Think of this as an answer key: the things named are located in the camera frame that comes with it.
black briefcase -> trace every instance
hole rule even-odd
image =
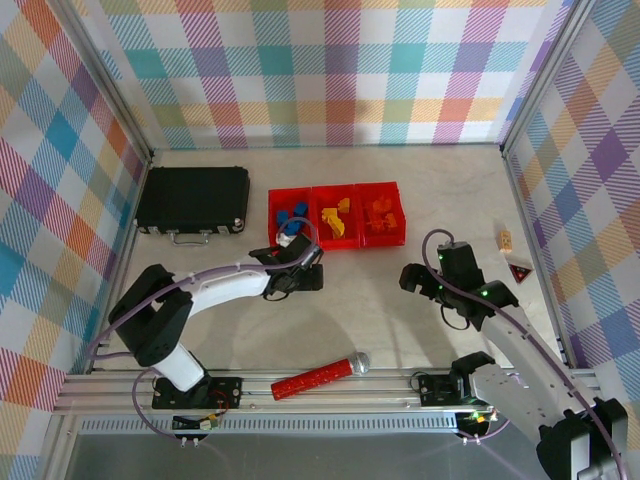
[[[242,167],[153,168],[136,211],[142,233],[168,234],[176,245],[206,244],[212,233],[244,230],[249,201],[249,172]],[[203,241],[178,242],[182,233]]]

yellow toy block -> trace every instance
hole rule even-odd
[[[337,208],[323,208],[322,209],[322,221],[327,223],[330,217],[337,217],[338,209]]]
[[[343,198],[338,202],[338,211],[340,213],[349,213],[349,209],[351,208],[351,199]]]
[[[511,253],[513,247],[511,245],[511,233],[507,230],[500,232],[500,251],[502,253]]]
[[[344,237],[344,222],[337,215],[332,215],[327,219],[327,223],[333,230],[333,238]]]

colorful plaid wall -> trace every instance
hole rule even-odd
[[[152,143],[202,148],[495,141],[570,1],[74,3]]]
[[[600,0],[513,153],[578,361],[626,404],[640,467],[640,0]]]
[[[540,46],[540,50],[538,50],[538,54],[536,55],[535,60],[533,61],[533,63],[531,64],[531,67],[529,68],[529,72],[527,73],[524,81],[520,86],[518,95],[516,96],[516,99],[513,102],[513,105],[511,105],[511,108],[509,109],[509,113],[507,114],[507,119],[502,125],[502,129],[500,130],[500,135],[498,136],[499,143],[504,142],[504,139],[507,136],[507,133],[511,128],[511,125],[513,124],[513,120],[516,118],[516,114],[520,110],[520,107],[522,106],[522,102],[524,102],[524,99],[529,93],[529,89],[533,84],[533,80],[536,78],[536,75],[540,71],[540,68],[543,66],[544,61],[547,58],[549,51],[551,50],[553,41],[558,35],[558,32],[560,31],[564,21],[566,20],[567,14],[571,10],[571,6],[574,4],[574,2],[575,0],[562,1],[562,5],[560,6],[560,8],[558,9],[558,12],[556,13],[553,23],[551,24],[551,28],[547,32],[547,35],[544,37],[544,41]]]
[[[45,1],[0,9],[0,479],[31,479],[142,163]]]

metal extrusion bar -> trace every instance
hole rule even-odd
[[[240,408],[230,417],[240,414],[321,414],[321,413],[407,413],[407,412],[474,412],[482,407],[448,405],[421,407],[420,398],[409,387],[415,369],[372,369],[362,377],[347,377],[322,388],[301,393],[276,402],[271,384],[300,371],[210,371],[211,376],[240,376],[244,379]],[[434,375],[446,375],[448,369],[423,370]],[[589,388],[598,389],[590,370],[573,370]],[[134,414],[131,389],[139,371],[94,372],[91,375],[70,375],[62,388],[54,415]],[[152,376],[138,386],[139,403],[147,414],[153,395]],[[162,411],[163,414],[207,414],[199,410]]]
[[[150,415],[157,428],[175,434],[203,433],[201,430],[172,430],[172,415]],[[451,433],[458,424],[453,412],[381,414],[288,414],[256,413],[228,415],[207,434],[297,434],[353,435],[374,433]],[[151,432],[136,415],[83,415],[78,427],[81,435],[149,435]]]
[[[517,179],[515,177],[515,173],[513,172],[511,163],[507,159],[505,159],[504,164],[507,171],[507,178],[509,179],[509,185],[511,186],[511,191],[513,192],[513,196],[516,200],[516,207],[518,209],[518,215],[520,216],[520,223],[522,224],[524,236],[527,241],[527,245],[529,246],[529,251],[531,252],[533,266],[540,282],[540,289],[542,290],[544,303],[546,304],[547,311],[549,312],[551,325],[553,326],[553,330],[560,341],[560,345],[562,346],[561,353],[566,357],[568,365],[570,367],[575,367],[578,364],[576,355],[573,351],[573,347],[571,346],[571,340],[569,338],[567,328],[562,321],[562,315],[560,314],[558,301],[553,294],[551,277],[549,275],[549,272],[547,271],[544,261],[542,260],[542,254],[540,252],[538,242],[535,239],[533,223],[531,222],[531,219],[529,218],[529,215],[524,208],[524,197],[522,196],[522,192],[518,188]]]
[[[147,181],[147,174],[151,165],[146,163],[142,173],[140,174],[140,184],[138,185],[138,193],[136,194],[135,201],[133,202],[133,206],[131,208],[131,221],[129,222],[129,226],[127,227],[124,241],[122,242],[122,248],[120,249],[120,255],[118,256],[118,260],[116,261],[116,265],[114,268],[114,274],[112,280],[110,282],[110,286],[108,288],[107,300],[105,303],[105,308],[103,310],[103,315],[101,321],[98,324],[98,328],[93,332],[93,335],[97,335],[99,332],[102,332],[107,325],[107,316],[111,309],[118,302],[118,299],[122,296],[122,291],[125,287],[125,278],[127,272],[129,270],[129,264],[131,263],[131,257],[133,256],[133,250],[135,246],[135,240],[138,235],[138,230],[135,225],[135,221],[133,217],[135,216],[135,212],[138,209],[138,203],[140,203],[140,198],[142,197],[142,190],[144,189],[145,182]],[[108,348],[100,348],[98,349],[99,354],[109,353]],[[94,360],[87,360],[84,365],[84,372],[91,373],[94,367]]]

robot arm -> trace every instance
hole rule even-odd
[[[509,289],[499,281],[485,282],[471,246],[465,242],[441,245],[438,258],[441,270],[437,275],[467,295],[446,288],[420,264],[404,268],[401,288],[413,292],[420,286],[420,294],[455,309],[506,355],[526,384],[507,376],[489,355],[478,352],[453,362],[445,389],[454,392],[461,403],[481,401],[501,411],[537,443],[538,459],[554,480],[589,480],[615,470],[611,450],[577,396],[586,400],[624,455],[627,415],[622,405],[615,399],[605,402],[594,397],[571,374],[540,338]],[[490,302],[515,323],[469,295]]]
[[[286,248],[255,250],[242,264],[282,265],[299,259],[311,242],[298,235]],[[323,286],[322,265],[314,264],[322,256],[315,247],[295,267],[286,269],[235,270],[226,275],[191,283],[158,299],[116,329],[141,367],[152,367],[166,377],[180,392],[206,387],[207,373],[179,339],[187,320],[207,308],[236,298],[273,295],[288,296],[294,291],[315,291]],[[142,300],[174,283],[173,273],[162,265],[148,267],[109,314],[113,324]]]

